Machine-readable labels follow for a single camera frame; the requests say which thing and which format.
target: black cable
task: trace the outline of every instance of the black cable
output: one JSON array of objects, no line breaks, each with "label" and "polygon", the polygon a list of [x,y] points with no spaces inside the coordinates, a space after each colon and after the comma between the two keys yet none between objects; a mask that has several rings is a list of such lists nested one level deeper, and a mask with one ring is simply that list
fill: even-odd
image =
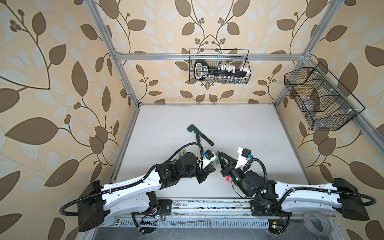
[{"label": "black cable", "polygon": [[283,226],[283,228],[281,230],[278,230],[276,233],[274,233],[274,232],[271,231],[271,228],[269,228],[268,231],[270,233],[272,233],[273,235],[281,235],[287,229],[290,220],[291,220],[291,215],[288,215],[287,220],[286,220],[286,222],[285,222],[285,224],[284,224],[284,226]]},{"label": "black cable", "polygon": [[160,164],[155,164],[153,165],[149,171],[147,172],[147,174],[144,175],[143,179],[140,179],[138,180],[137,182],[134,182],[132,184],[129,184],[129,185],[125,185],[125,186],[121,186],[121,187],[113,187],[111,189],[107,189],[107,190],[104,190],[104,191],[100,191],[100,192],[97,192],[97,193],[94,193],[94,194],[89,194],[87,196],[83,196],[83,197],[79,197],[78,199],[75,199],[73,201],[70,201],[69,203],[65,204],[64,206],[62,206],[59,210],[59,213],[61,215],[64,215],[64,216],[77,216],[78,213],[77,212],[67,212],[65,211],[66,208],[78,203],[78,202],[82,202],[86,199],[89,199],[89,198],[94,198],[96,196],[99,196],[99,195],[103,195],[103,194],[106,194],[106,193],[110,193],[110,192],[116,192],[116,191],[120,191],[120,190],[124,190],[124,189],[127,189],[127,188],[130,188],[130,187],[134,187],[140,183],[142,183],[145,179],[147,179],[147,177],[150,175],[150,173],[152,172],[152,170],[155,168],[155,167],[158,167],[160,166]]},{"label": "black cable", "polygon": [[232,185],[233,190],[235,191],[235,193],[237,193],[237,195],[238,195],[239,197],[241,197],[241,198],[245,198],[245,197],[240,196],[240,194],[238,194],[238,192],[235,190],[235,188],[233,187],[233,180],[231,180],[231,185]]},{"label": "black cable", "polygon": [[183,150],[183,148],[188,147],[188,146],[190,146],[190,145],[198,145],[198,146],[199,146],[199,148],[200,148],[200,155],[201,155],[200,158],[202,159],[202,158],[203,158],[203,153],[204,153],[203,146],[201,146],[201,144],[199,144],[199,143],[197,143],[197,142],[190,142],[190,143],[188,143],[188,144],[182,146],[182,147],[179,148],[178,150],[176,150],[176,152],[175,152],[174,154],[172,154],[172,156],[170,156],[170,157],[169,157],[165,162],[163,162],[163,163],[166,163],[166,162],[171,161],[172,158],[173,158],[178,152],[180,152],[181,150]]}]

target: black motor joint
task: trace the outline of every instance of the black motor joint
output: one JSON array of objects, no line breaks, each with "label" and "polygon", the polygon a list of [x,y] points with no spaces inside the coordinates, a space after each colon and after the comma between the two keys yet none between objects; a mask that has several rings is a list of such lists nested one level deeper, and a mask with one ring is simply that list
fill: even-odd
[{"label": "black motor joint", "polygon": [[176,185],[181,178],[196,177],[199,183],[202,183],[207,176],[214,172],[216,169],[211,166],[206,166],[205,169],[199,173],[200,166],[198,157],[191,152],[187,152],[177,160],[165,162],[158,166],[155,171],[160,176],[161,188],[171,187]]}]

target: metal rod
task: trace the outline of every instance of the metal rod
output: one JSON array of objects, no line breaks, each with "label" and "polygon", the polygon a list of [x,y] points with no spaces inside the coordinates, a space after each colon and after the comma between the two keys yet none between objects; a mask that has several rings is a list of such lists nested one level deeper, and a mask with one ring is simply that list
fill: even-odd
[{"label": "metal rod", "polygon": [[189,222],[175,222],[175,223],[172,223],[172,225],[180,225],[180,224],[195,223],[195,222],[209,222],[209,228],[212,229],[212,222],[211,220],[208,220],[208,219],[198,220],[198,221],[189,221]]},{"label": "metal rod", "polygon": [[100,36],[103,39],[105,47],[107,48],[107,51],[111,56],[111,60],[113,61],[115,67],[117,68],[118,73],[121,76],[122,83],[125,89],[127,90],[127,93],[131,97],[132,104],[137,108],[139,106],[139,101],[137,100],[137,96],[135,94],[135,91],[133,90],[131,83],[129,82],[127,74],[124,71],[123,65],[121,64],[119,59],[116,58],[116,50],[113,47],[112,40],[109,36],[107,28],[104,25],[103,19],[101,18],[100,13],[97,10],[96,3],[94,0],[85,0],[85,4],[87,6],[89,14],[91,15],[93,21],[95,22],[97,29],[99,30]]},{"label": "metal rod", "polygon": [[[305,58],[305,62],[309,67],[316,67],[316,63],[312,60],[312,58],[308,57]],[[328,75],[323,75],[326,80],[329,82],[329,84],[334,87],[335,89],[338,89],[333,81],[329,78]],[[342,91],[338,91],[338,93],[341,95],[346,102],[354,108],[355,104],[351,102],[351,100],[345,96],[345,94]],[[366,137],[373,143],[374,146],[379,150],[379,152],[384,156],[384,136],[372,125],[372,123],[366,119],[366,117],[362,114],[357,115],[352,119],[352,121],[356,124],[356,126],[366,135]]]},{"label": "metal rod", "polygon": [[[202,54],[199,56],[217,56],[217,54]],[[243,56],[242,54],[220,54],[219,56]],[[189,60],[189,54],[181,53],[117,53],[116,57],[118,60]],[[248,60],[276,60],[276,61],[301,61],[303,59],[302,54],[259,54],[250,53],[248,54]]]},{"label": "metal rod", "polygon": [[337,12],[339,11],[343,3],[344,3],[344,0],[332,0],[329,3],[329,6],[323,18],[321,19],[319,25],[316,27],[310,41],[308,42],[307,46],[303,51],[304,56],[310,56],[311,53],[313,53],[317,43],[323,36],[325,30],[328,28],[328,26],[332,22],[333,18],[336,16]]}]

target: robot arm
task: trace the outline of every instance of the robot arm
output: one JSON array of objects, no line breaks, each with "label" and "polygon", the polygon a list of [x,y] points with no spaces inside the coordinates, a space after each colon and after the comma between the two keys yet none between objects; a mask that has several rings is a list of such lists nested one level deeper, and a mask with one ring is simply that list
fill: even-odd
[{"label": "robot arm", "polygon": [[[181,178],[196,177],[197,181],[202,183],[216,170],[208,165],[216,158],[217,156],[210,150],[202,153],[200,159],[187,152],[177,160],[167,160],[162,164],[153,165],[146,175],[137,178],[105,185],[100,185],[100,181],[94,181],[78,199],[61,207],[60,214],[78,216],[79,232],[84,232],[113,216],[134,212],[154,213],[159,206],[155,191],[171,187]],[[74,204],[77,204],[78,212],[65,211]]]}]

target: aluminum frame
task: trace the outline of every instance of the aluminum frame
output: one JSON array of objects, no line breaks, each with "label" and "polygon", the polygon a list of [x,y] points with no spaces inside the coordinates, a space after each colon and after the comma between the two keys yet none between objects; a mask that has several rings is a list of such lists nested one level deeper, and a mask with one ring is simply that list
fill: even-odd
[{"label": "aluminum frame", "polygon": [[[217,54],[217,55],[231,55],[243,56],[243,54]],[[182,53],[116,53],[118,60],[189,60],[189,54]],[[248,54],[249,61],[257,60],[276,60],[276,61],[301,61],[304,58],[303,54],[271,54],[271,53],[250,53]]]},{"label": "aluminum frame", "polygon": [[128,76],[126,72],[124,71],[124,67],[121,64],[121,62],[116,57],[116,49],[113,46],[112,39],[109,36],[109,33],[107,31],[107,28],[104,25],[103,19],[100,16],[100,13],[97,9],[97,6],[95,4],[94,0],[85,0],[85,5],[88,9],[89,14],[91,15],[93,21],[96,24],[97,29],[99,30],[99,33],[101,35],[101,38],[103,39],[104,45],[107,48],[107,51],[109,55],[111,56],[111,60],[113,61],[118,73],[121,76],[121,81],[127,90],[128,95],[132,99],[132,104],[136,108],[139,106],[139,101],[137,100],[137,96],[135,94],[135,91],[133,90],[133,87],[128,79]]}]

